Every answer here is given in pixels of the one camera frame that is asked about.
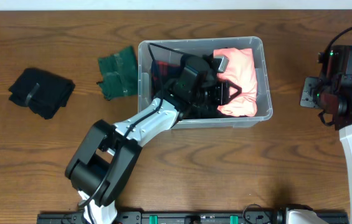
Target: wood grain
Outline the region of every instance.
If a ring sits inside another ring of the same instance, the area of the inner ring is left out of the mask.
[[[142,40],[255,35],[264,43],[273,117],[249,129],[177,129],[145,147],[117,205],[147,211],[242,210],[304,203],[350,210],[338,133],[301,108],[317,52],[352,26],[352,11],[0,12],[0,223],[75,210],[65,166],[98,119],[137,111],[135,96],[106,101],[97,58]],[[352,44],[352,33],[340,40]],[[66,108],[44,120],[8,101],[26,67],[71,78]]]

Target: white wall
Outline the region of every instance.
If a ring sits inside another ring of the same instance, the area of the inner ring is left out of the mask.
[[[352,9],[352,0],[0,0],[0,10]]]

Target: pink cloth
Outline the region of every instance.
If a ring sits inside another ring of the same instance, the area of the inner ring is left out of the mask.
[[[213,56],[225,55],[229,59],[224,73],[218,73],[222,80],[230,80],[242,88],[242,93],[229,104],[219,106],[217,109],[231,116],[255,116],[257,112],[256,93],[257,80],[252,49],[238,50],[219,49],[213,51]],[[237,90],[230,88],[230,95]]]

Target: green cloth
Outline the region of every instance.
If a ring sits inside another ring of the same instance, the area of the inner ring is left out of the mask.
[[[109,57],[99,58],[98,64],[103,81],[97,84],[107,100],[137,94],[138,70],[132,46]]]

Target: green strip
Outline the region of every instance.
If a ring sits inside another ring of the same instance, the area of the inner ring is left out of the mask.
[[[150,224],[158,224],[158,217],[156,215],[150,216]]]
[[[238,224],[238,216],[231,215],[230,216],[230,224]]]

